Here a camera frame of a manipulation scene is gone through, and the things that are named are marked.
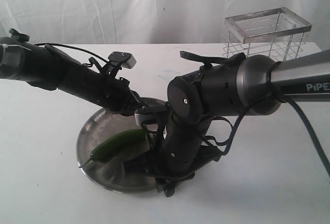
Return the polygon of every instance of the white fabric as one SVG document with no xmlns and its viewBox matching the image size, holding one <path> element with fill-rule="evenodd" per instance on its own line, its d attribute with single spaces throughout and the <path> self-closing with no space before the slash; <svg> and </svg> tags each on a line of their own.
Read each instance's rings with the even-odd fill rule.
<svg viewBox="0 0 330 224">
<path fill-rule="evenodd" d="M 31 42 L 219 43 L 225 17 L 283 6 L 330 48 L 329 0 L 0 0 L 0 36 L 13 27 Z"/>
</svg>

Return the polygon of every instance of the robotic arm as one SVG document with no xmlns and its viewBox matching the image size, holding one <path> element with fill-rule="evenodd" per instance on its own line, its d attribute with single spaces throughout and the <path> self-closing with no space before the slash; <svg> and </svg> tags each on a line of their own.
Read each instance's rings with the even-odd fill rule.
<svg viewBox="0 0 330 224">
<path fill-rule="evenodd" d="M 26 35 L 11 32 L 12 38 L 0 38 L 0 78 L 23 80 L 46 90 L 58 88 L 113 113 L 135 115 L 137 125 L 144 128 L 158 125 L 150 150 L 126 161 L 124 170 L 127 177 L 154 177 L 157 189 L 166 196 L 172 196 L 179 183 L 192 179 L 196 170 L 229 152 L 245 115 L 269 115 L 281 102 L 330 101 L 330 50 L 281 63 L 263 55 L 245 58 L 240 53 L 224 59 L 182 51 L 182 58 L 203 65 L 169 83 L 164 106 L 148 107 L 126 79 L 115 78 L 122 66 L 131 68 L 135 64 L 131 54 L 112 53 L 103 67 L 94 58 L 90 58 L 90 64 L 81 65 L 50 44 L 31 45 Z M 99 73 L 88 69 L 92 65 Z M 222 116 L 238 118 L 228 140 L 219 143 L 206 132 L 213 120 L 229 122 Z M 329 161 L 306 120 L 330 174 Z M 225 149 L 220 150 L 211 140 Z"/>
</svg>

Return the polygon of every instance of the wire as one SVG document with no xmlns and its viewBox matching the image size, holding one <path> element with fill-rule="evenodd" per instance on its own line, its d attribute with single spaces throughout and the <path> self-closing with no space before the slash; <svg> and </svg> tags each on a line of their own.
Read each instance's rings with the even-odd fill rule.
<svg viewBox="0 0 330 224">
<path fill-rule="evenodd" d="M 102 60 L 103 62 L 107 63 L 108 61 L 105 60 L 104 58 L 100 57 L 99 55 L 95 54 L 95 53 L 92 53 L 91 51 L 89 50 L 85 50 L 85 49 L 82 49 L 82 48 L 79 48 L 79 47 L 75 47 L 75 46 L 71 46 L 71 45 L 62 45 L 62 44 L 56 44 L 56 43 L 38 43 L 38 44 L 35 44 L 36 46 L 42 46 L 42 45 L 52 45 L 52 46 L 60 46 L 60 47 L 65 47 L 65 48 L 69 48 L 69 49 L 74 49 L 74 50 L 79 50 L 79 51 L 83 51 L 84 53 L 88 53 L 90 55 L 93 55 L 94 57 Z"/>
<path fill-rule="evenodd" d="M 315 131 L 312 127 L 312 125 L 310 124 L 308 118 L 306 117 L 305 113 L 303 112 L 303 110 L 300 108 L 300 106 L 298 106 L 298 104 L 291 99 L 289 96 L 285 96 L 283 94 L 277 93 L 276 94 L 278 98 L 285 100 L 287 103 L 289 103 L 297 112 L 297 114 L 299 115 L 299 117 L 301 118 L 302 122 L 304 123 L 309 136 L 314 144 L 314 147 L 316 149 L 316 152 L 318 153 L 324 167 L 325 170 L 327 171 L 329 177 L 330 177 L 330 162 L 329 159 L 326 157 L 326 154 L 321 146 L 321 143 L 318 139 L 318 137 L 315 134 Z"/>
</svg>

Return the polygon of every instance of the white table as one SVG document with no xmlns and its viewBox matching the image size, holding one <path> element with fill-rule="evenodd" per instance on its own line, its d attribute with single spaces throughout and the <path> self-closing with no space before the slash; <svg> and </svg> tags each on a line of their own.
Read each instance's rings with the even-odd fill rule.
<svg viewBox="0 0 330 224">
<path fill-rule="evenodd" d="M 119 75 L 141 96 L 166 99 L 176 75 L 200 63 L 180 50 L 222 55 L 222 44 L 79 45 L 103 57 L 133 53 L 138 63 Z M 64 49 L 87 62 L 88 55 Z M 318 52 L 307 43 L 305 53 Z M 119 194 L 79 169 L 76 139 L 99 107 L 61 91 L 0 80 L 0 223 L 329 223 L 330 185 L 308 133 L 289 105 L 271 116 L 245 117 L 230 153 L 211 162 L 171 198 L 156 191 Z M 303 103 L 330 156 L 330 103 Z M 228 127 L 209 132 L 219 141 Z"/>
</svg>

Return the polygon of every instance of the metal wire rack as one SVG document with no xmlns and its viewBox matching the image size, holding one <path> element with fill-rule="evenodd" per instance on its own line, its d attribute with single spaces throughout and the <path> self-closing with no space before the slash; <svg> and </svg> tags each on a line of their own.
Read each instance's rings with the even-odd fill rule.
<svg viewBox="0 0 330 224">
<path fill-rule="evenodd" d="M 244 52 L 246 56 L 262 54 L 275 61 L 297 58 L 311 26 L 285 7 L 227 17 L 223 57 Z"/>
</svg>

